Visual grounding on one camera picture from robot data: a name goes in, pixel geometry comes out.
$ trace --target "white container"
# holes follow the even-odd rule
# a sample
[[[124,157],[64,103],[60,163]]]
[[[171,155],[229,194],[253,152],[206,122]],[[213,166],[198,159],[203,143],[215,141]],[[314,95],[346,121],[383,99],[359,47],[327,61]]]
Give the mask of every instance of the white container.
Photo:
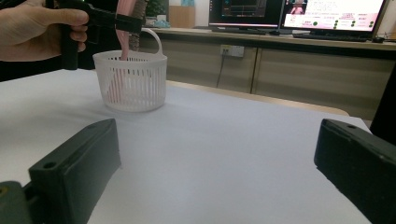
[[[121,50],[93,55],[102,99],[111,108],[142,112],[163,105],[166,94],[167,57],[163,55],[160,38],[148,28],[142,28],[155,37],[157,53],[130,50],[126,61],[121,61]]]

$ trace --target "computer monitor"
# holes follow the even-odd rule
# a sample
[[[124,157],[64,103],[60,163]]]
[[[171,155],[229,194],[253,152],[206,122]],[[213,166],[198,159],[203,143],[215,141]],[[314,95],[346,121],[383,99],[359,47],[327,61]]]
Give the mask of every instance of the computer monitor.
[[[209,26],[276,30],[283,0],[210,0]]]
[[[386,0],[285,0],[282,29],[371,37]]]

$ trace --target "white table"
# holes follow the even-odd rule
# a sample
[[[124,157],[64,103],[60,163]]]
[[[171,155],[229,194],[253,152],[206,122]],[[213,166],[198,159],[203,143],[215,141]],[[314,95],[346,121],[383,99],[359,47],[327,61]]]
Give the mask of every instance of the white table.
[[[165,105],[119,113],[93,71],[0,83],[0,181],[27,169],[85,126],[115,118],[122,169],[91,224],[369,223],[316,169],[323,119],[361,119],[168,86]]]

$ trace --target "human hand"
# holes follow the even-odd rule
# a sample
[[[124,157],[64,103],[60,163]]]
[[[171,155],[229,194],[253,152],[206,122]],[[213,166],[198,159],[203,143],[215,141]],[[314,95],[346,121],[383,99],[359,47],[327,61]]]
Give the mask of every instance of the human hand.
[[[71,25],[70,37],[85,49],[89,16],[76,9],[49,9],[42,0],[0,10],[0,61],[29,62],[61,54],[61,31],[58,23]]]

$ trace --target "power outlet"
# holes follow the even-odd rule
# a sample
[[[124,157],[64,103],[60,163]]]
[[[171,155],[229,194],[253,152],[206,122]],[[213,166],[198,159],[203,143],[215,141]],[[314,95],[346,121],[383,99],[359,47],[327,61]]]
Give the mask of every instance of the power outlet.
[[[220,54],[234,57],[244,57],[245,47],[233,45],[220,45]]]

